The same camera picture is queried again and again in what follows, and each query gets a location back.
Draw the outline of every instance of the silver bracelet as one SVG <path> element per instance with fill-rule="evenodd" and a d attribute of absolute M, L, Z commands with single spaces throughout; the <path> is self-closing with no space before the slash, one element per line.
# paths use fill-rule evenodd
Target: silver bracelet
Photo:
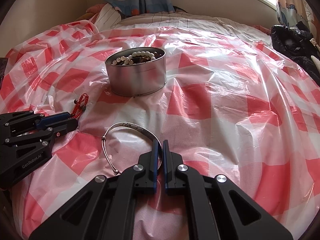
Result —
<path fill-rule="evenodd" d="M 118 175 L 121 174 L 121 172 L 119 170 L 116 169 L 116 167 L 112 164 L 112 162 L 110 161 L 108 154 L 107 154 L 107 149 L 106 149 L 106 139 L 107 139 L 107 134 L 114 128 L 116 127 L 127 127 L 127 128 L 131 128 L 134 129 L 140 133 L 142 133 L 144 136 L 148 137 L 151 141 L 153 140 L 157 140 L 158 141 L 158 170 L 161 167 L 162 164 L 162 158 L 163 158 L 163 153 L 162 153 L 162 147 L 161 147 L 161 143 L 159 141 L 159 139 L 149 130 L 134 124 L 134 123 L 130 123 L 130 122 L 118 122 L 115 123 L 113 125 L 111 125 L 109 127 L 109 129 L 105 132 L 105 134 L 101 137 L 101 143 L 102 143 L 102 150 L 104 153 L 104 156 L 106 157 L 111 169 L 113 170 L 114 175 Z"/>

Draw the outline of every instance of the patterned curtain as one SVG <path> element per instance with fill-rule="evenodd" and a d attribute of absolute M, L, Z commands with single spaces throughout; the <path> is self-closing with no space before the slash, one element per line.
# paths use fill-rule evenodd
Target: patterned curtain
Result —
<path fill-rule="evenodd" d="M 319 44 L 320 22 L 306 0 L 278 0 L 277 16 L 280 24 L 288 27 L 295 27 L 298 22 L 302 21 Z"/>

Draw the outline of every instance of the metal tin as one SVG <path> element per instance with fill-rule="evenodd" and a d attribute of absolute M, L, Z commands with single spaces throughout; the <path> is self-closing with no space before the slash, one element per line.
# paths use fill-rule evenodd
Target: metal tin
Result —
<path fill-rule="evenodd" d="M 127 57 L 138 51 L 156 51 L 162 56 L 156 60 L 135 65 L 112 65 L 112 62 L 118 57 Z M 127 49 L 111 55 L 106 59 L 105 63 L 111 89 L 120 96 L 136 97 L 148 95 L 163 88 L 167 82 L 165 51 L 159 48 L 142 47 Z"/>

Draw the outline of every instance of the silver screw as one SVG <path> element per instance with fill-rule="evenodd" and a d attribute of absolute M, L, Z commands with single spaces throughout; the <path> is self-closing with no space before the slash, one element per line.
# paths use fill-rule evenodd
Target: silver screw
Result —
<path fill-rule="evenodd" d="M 187 165 L 184 165 L 184 164 L 180 164 L 178 166 L 178 170 L 179 171 L 186 171 L 188 169 L 188 166 Z"/>
<path fill-rule="evenodd" d="M 217 181 L 220 182 L 220 183 L 224 183 L 227 181 L 227 177 L 224 176 L 224 175 L 218 175 L 217 176 Z"/>
<path fill-rule="evenodd" d="M 135 171 L 142 171 L 143 170 L 143 166 L 141 164 L 137 164 L 133 166 L 133 169 Z"/>
<path fill-rule="evenodd" d="M 97 177 L 94 178 L 94 180 L 98 183 L 102 183 L 106 180 L 106 177 L 103 175 L 98 175 Z"/>

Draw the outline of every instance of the red and white checkered tablecloth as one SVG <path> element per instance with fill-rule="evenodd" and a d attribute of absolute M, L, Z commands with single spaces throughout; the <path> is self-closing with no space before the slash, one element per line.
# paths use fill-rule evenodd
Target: red and white checkered tablecloth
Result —
<path fill-rule="evenodd" d="M 160 91 L 124 98 L 110 90 L 104 60 L 140 46 L 166 51 Z M 112 176 L 100 137 L 113 123 L 134 122 L 168 139 L 202 174 L 226 174 L 294 235 L 320 205 L 320 89 L 298 65 L 237 37 L 173 27 L 99 33 L 88 21 L 60 25 L 16 46 L 0 91 L 0 111 L 71 112 L 90 96 L 77 131 L 60 138 L 53 157 L 12 189 L 18 232 L 30 233 L 98 174 Z M 148 142 L 113 132 L 116 167 L 137 163 Z M 138 203 L 134 240 L 188 238 L 181 197 L 158 191 Z"/>

